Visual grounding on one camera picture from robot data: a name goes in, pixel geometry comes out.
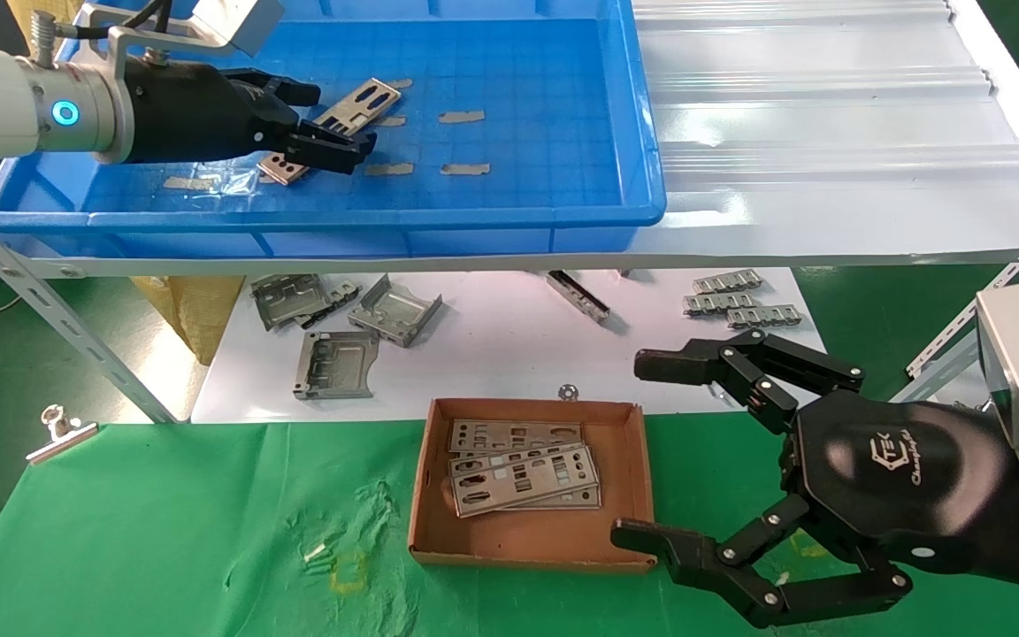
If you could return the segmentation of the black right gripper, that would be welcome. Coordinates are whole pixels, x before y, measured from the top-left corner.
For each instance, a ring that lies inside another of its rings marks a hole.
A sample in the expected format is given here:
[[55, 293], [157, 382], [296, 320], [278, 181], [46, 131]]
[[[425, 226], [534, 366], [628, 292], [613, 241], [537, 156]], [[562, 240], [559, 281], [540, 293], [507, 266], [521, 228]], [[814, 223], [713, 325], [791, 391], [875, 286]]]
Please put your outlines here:
[[[763, 629], [893, 608], [913, 585], [888, 560], [936, 573], [974, 572], [982, 564], [986, 508], [1012, 464], [993, 419], [945, 404], [854, 394], [864, 382], [861, 368], [761, 330], [692, 339], [679, 350], [641, 349], [634, 375], [719, 386], [773, 434], [793, 431], [796, 475], [788, 485], [797, 495], [728, 541], [614, 521], [612, 545], [658, 556], [675, 584], [718, 595]], [[822, 399], [798, 411], [780, 380]], [[858, 572], [784, 585], [762, 577], [756, 561], [801, 526], [834, 556], [854, 561]]]

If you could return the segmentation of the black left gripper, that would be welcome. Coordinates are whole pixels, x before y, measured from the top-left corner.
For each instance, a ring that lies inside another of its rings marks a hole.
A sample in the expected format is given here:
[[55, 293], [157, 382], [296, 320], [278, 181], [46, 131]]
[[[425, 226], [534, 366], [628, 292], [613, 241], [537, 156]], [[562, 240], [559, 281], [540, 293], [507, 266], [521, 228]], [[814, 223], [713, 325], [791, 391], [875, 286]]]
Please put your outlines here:
[[130, 59], [125, 84], [135, 121], [126, 163], [210, 162], [272, 150], [260, 161], [267, 176], [348, 176], [377, 142], [371, 130], [333, 132], [299, 122], [296, 106], [319, 104], [322, 88], [257, 68]]

